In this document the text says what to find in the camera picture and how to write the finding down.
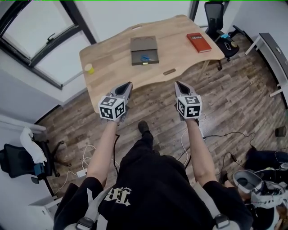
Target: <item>shoe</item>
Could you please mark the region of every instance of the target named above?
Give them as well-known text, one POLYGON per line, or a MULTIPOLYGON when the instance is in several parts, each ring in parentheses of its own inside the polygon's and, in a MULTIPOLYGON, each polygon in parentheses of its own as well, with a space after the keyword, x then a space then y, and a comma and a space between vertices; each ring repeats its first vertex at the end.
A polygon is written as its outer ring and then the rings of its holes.
POLYGON ((146 131, 149 131, 149 126, 146 121, 142 120, 138 123, 138 129, 141 134, 143 134, 146 131))
POLYGON ((224 184, 228 180, 228 173, 226 170, 220 172, 219 183, 224 184))

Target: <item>red book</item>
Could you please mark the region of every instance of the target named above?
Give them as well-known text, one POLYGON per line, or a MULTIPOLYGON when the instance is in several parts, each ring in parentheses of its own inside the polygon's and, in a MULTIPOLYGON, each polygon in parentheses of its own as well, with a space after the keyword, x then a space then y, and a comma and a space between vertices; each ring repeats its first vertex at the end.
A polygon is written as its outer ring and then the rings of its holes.
POLYGON ((211 51, 211 46, 200 33, 188 34, 187 37, 193 46, 197 49, 198 53, 211 51))

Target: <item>person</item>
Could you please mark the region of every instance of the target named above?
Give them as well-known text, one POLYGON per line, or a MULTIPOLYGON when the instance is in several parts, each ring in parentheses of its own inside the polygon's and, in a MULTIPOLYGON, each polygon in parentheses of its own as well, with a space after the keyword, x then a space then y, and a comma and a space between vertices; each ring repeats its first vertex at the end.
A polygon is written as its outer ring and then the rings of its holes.
MULTIPOLYGON (((191 162, 195 180, 213 199, 221 214, 249 230, 253 219, 236 188, 217 181, 215 167, 198 123, 187 119, 191 162)), ((87 189, 95 199, 105 187, 118 124, 108 121, 91 161, 87 177, 78 188, 70 184, 55 214, 54 230, 63 230, 85 216, 87 189)), ((98 212, 104 229, 213 229, 205 203, 189 184, 183 164, 172 156, 153 151, 153 136, 145 121, 138 124, 142 138, 122 159, 115 185, 101 201, 98 212)))

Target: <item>black shirt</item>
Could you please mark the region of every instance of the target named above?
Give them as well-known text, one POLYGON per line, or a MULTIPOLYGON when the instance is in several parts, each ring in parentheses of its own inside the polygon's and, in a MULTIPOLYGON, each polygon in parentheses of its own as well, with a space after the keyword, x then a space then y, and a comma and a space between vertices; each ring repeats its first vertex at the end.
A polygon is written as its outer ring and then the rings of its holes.
MULTIPOLYGON (((101 183, 86 178, 80 188, 71 184, 56 212, 54 230, 83 217, 88 208, 87 188, 95 198, 101 183)), ((249 230, 252 217, 235 188, 216 181, 203 187, 222 214, 249 230)), ((183 165, 169 156, 124 157, 116 184, 99 206, 107 229, 212 229, 214 221, 189 184, 183 165)))

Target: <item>office chair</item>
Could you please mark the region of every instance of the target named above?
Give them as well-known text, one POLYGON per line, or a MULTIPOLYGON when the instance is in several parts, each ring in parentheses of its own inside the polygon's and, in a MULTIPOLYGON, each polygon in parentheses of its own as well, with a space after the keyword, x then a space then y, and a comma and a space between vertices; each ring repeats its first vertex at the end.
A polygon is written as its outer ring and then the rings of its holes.
MULTIPOLYGON (((224 35, 221 31, 223 28, 224 5, 221 1, 206 2, 204 8, 208 21, 208 28, 205 33, 218 45, 229 62, 230 57, 234 56, 239 51, 239 46, 232 38, 238 33, 243 35, 245 35, 245 33, 237 26, 233 26, 235 31, 228 34, 230 37, 222 38, 221 36, 224 35)), ((218 70, 222 70, 221 60, 219 60, 218 70)))
POLYGON ((60 173, 55 168, 55 162, 63 166, 70 167, 70 163, 63 163, 55 158, 58 147, 64 142, 59 142, 51 153, 47 145, 48 141, 35 143, 43 150, 47 162, 35 164, 31 155, 23 147, 16 147, 9 144, 4 145, 4 149, 0 151, 0 166, 2 171, 9 174, 11 178, 16 178, 21 175, 30 174, 36 177, 31 177, 36 184, 40 180, 52 175, 52 171, 56 177, 60 173))

